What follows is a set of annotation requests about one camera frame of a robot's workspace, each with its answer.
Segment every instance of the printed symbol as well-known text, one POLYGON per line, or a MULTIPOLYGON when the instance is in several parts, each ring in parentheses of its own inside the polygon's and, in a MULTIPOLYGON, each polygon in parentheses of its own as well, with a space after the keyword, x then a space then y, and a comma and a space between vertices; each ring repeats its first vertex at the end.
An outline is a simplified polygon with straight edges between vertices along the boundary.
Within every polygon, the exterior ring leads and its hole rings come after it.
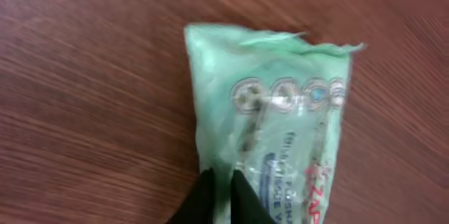
POLYGON ((302 92, 309 110, 319 112, 328 105, 328 85, 324 79, 310 79, 302 92))
POLYGON ((259 79, 252 77, 240 80, 232 89, 232 102, 239 112, 248 114, 258 109, 265 91, 259 79))
POLYGON ((341 78, 330 81, 330 103, 335 109, 343 107, 346 101, 346 88, 341 78))
POLYGON ((279 79, 272 87, 271 104, 280 112, 290 112, 298 104, 300 90, 293 78, 279 79))

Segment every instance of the wooden table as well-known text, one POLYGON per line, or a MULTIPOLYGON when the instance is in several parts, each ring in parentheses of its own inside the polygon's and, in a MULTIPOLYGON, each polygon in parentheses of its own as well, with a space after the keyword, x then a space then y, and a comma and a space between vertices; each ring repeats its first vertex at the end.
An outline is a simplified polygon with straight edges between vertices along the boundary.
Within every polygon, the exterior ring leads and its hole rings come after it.
POLYGON ((447 223, 448 9, 449 0, 0 0, 0 223, 173 214, 198 174, 190 22, 369 44, 354 61, 325 223, 447 223))

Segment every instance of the packet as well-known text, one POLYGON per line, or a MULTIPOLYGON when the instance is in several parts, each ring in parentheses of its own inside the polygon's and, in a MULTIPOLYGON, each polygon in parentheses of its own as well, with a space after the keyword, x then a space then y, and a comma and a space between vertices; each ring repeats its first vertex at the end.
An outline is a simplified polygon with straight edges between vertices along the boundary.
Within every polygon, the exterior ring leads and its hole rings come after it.
POLYGON ((186 27, 200 170, 217 175, 214 223, 230 223, 240 169, 275 223, 323 222, 340 142, 351 53, 300 34, 186 27))

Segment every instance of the mint green wrapper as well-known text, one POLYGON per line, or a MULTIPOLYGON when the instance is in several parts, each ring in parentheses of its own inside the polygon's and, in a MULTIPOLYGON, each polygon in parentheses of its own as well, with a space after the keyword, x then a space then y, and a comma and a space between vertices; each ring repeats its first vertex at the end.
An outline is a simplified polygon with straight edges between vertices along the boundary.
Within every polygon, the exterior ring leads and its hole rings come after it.
POLYGON ((323 222, 340 143, 351 53, 300 34, 186 27, 200 169, 217 174, 214 223, 230 223, 240 169, 275 223, 323 222))

